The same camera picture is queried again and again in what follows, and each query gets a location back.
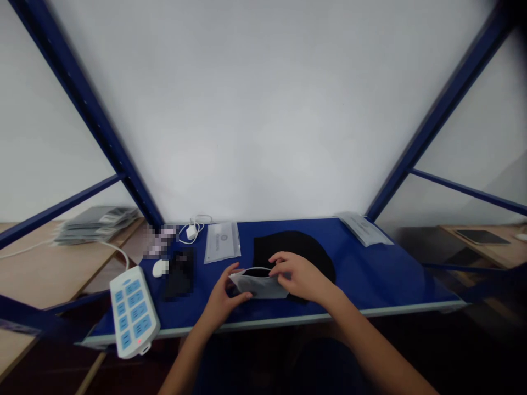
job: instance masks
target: blue metal beam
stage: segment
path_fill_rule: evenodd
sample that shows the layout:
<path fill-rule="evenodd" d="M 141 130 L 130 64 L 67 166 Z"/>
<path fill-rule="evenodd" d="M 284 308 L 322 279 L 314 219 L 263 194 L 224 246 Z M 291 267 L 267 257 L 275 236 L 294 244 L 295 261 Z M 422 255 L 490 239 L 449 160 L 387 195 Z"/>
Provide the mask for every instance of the blue metal beam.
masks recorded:
<path fill-rule="evenodd" d="M 79 192 L 78 194 L 54 205 L 53 207 L 50 207 L 47 210 L 44 210 L 41 213 L 26 219 L 25 221 L 20 222 L 12 228 L 0 233 L 0 250 L 11 244 L 13 241 L 20 239 L 29 232 L 32 232 L 38 227 L 41 227 L 45 223 L 51 221 L 53 218 L 65 213 L 79 203 L 84 202 L 86 199 L 91 198 L 93 195 L 98 194 L 107 187 L 124 179 L 124 177 L 124 174 L 116 174 L 114 176 L 108 177 L 106 180 L 103 180 L 100 183 L 97 183 L 94 186 L 89 187 L 88 189 L 85 189 L 84 191 Z"/>
<path fill-rule="evenodd" d="M 126 174 L 122 182 L 137 207 L 150 225 L 159 229 L 164 223 L 163 218 L 99 105 L 46 3 L 42 0 L 9 0 L 9 2 L 115 172 Z"/>
<path fill-rule="evenodd" d="M 51 306 L 51 307 L 48 307 L 47 309 L 44 309 L 44 311 L 48 313 L 52 313 L 52 314 L 64 313 L 65 311 L 72 310 L 74 308 L 83 306 L 84 304 L 87 304 L 87 303 L 92 303 L 96 300 L 101 299 L 102 297 L 107 297 L 107 296 L 108 297 L 110 296 L 110 290 L 96 292 L 94 294 L 89 294 L 87 296 L 81 297 L 80 299 L 58 304 L 56 306 Z"/>
<path fill-rule="evenodd" d="M 493 269 L 493 268 L 478 268 L 473 266 L 460 266 L 460 265 L 451 265 L 446 263 L 421 263 L 424 267 L 430 269 L 440 269 L 440 270 L 455 270 L 457 272 L 469 272 L 469 273 L 480 273 L 480 274 L 503 274 L 506 273 L 506 270 L 502 269 Z"/>
<path fill-rule="evenodd" d="M 375 221 L 386 207 L 406 179 L 408 175 L 406 170 L 417 164 L 513 27 L 514 22 L 510 20 L 504 9 L 498 6 L 369 208 L 367 216 L 371 220 Z"/>
<path fill-rule="evenodd" d="M 477 303 L 485 298 L 499 296 L 506 292 L 512 292 L 516 287 L 525 287 L 527 284 L 527 262 L 506 270 L 505 275 L 492 277 L 482 281 L 464 292 L 459 297 L 469 303 Z"/>
<path fill-rule="evenodd" d="M 408 173 L 427 179 L 428 181 L 435 182 L 436 184 L 443 185 L 458 192 L 462 192 L 466 195 L 472 196 L 473 198 L 486 201 L 495 206 L 505 208 L 506 210 L 514 211 L 515 213 L 527 216 L 527 206 L 523 206 L 519 203 L 515 203 L 507 199 L 502 199 L 501 197 L 494 196 L 477 189 L 465 187 L 464 185 L 455 183 L 453 181 L 449 181 L 438 176 L 434 176 L 432 174 L 425 173 L 421 170 L 411 169 L 408 170 Z"/>
<path fill-rule="evenodd" d="M 92 326 L 56 317 L 53 313 L 0 295 L 0 328 L 61 343 L 75 343 L 82 341 Z"/>

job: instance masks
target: wooden desk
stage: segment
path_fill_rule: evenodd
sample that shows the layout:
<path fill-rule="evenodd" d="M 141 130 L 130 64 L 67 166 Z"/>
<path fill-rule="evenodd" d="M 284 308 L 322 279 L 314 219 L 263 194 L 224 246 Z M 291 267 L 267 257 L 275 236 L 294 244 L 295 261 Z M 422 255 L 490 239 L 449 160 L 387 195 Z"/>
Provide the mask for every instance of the wooden desk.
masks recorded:
<path fill-rule="evenodd" d="M 122 247 L 142 225 L 137 219 L 111 243 Z M 4 248 L 8 255 L 54 238 L 61 221 L 51 221 Z M 0 232 L 14 223 L 0 223 Z M 114 249 L 89 243 L 75 246 L 40 245 L 28 252 L 0 260 L 0 294 L 39 309 L 75 299 L 117 253 Z M 29 351 L 36 339 L 0 329 L 0 381 Z"/>
<path fill-rule="evenodd" d="M 493 264 L 512 269 L 527 262 L 527 242 L 518 240 L 514 235 L 520 233 L 524 225 L 485 225 L 485 226 L 463 226 L 463 225 L 439 225 L 441 229 L 450 233 L 455 238 L 466 244 L 468 248 L 478 253 Z M 456 230 L 487 230 L 507 240 L 507 245 L 478 245 L 456 233 Z"/>

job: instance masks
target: white charger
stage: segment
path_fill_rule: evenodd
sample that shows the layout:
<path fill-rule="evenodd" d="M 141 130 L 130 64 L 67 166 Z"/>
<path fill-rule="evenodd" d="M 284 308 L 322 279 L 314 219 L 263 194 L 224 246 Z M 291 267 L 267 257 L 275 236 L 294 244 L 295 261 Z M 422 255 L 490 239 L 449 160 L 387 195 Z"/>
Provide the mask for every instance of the white charger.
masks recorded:
<path fill-rule="evenodd" d="M 204 223 L 196 221 L 198 217 L 209 217 L 210 222 L 212 222 L 212 217 L 208 215 L 199 214 L 199 215 L 196 215 L 194 218 L 191 218 L 190 222 L 180 229 L 180 235 L 181 235 L 181 232 L 183 232 L 183 229 L 187 228 L 186 233 L 187 233 L 187 239 L 189 240 L 189 242 L 183 241 L 180 238 L 179 239 L 180 243 L 193 244 L 196 241 L 196 238 L 198 237 L 199 233 L 205 228 Z"/>
<path fill-rule="evenodd" d="M 195 225 L 190 225 L 187 228 L 187 239 L 194 240 L 197 235 L 198 235 L 198 230 L 196 229 L 196 226 Z"/>

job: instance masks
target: white power strip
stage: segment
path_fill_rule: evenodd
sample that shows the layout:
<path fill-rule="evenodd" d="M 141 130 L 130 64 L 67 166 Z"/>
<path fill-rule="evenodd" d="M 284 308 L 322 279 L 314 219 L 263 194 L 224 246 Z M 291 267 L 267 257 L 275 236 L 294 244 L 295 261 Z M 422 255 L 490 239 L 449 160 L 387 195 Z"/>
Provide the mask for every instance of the white power strip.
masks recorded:
<path fill-rule="evenodd" d="M 161 325 L 143 269 L 136 266 L 110 281 L 110 292 L 119 358 L 144 355 Z"/>

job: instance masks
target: stack of gray packets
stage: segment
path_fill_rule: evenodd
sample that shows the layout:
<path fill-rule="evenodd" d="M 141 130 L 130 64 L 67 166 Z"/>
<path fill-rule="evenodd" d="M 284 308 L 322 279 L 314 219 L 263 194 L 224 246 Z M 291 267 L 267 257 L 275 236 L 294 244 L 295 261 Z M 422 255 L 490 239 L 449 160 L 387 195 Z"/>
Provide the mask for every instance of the stack of gray packets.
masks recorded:
<path fill-rule="evenodd" d="M 58 228 L 58 245 L 108 242 L 121 229 L 128 227 L 139 216 L 136 207 L 91 207 Z"/>

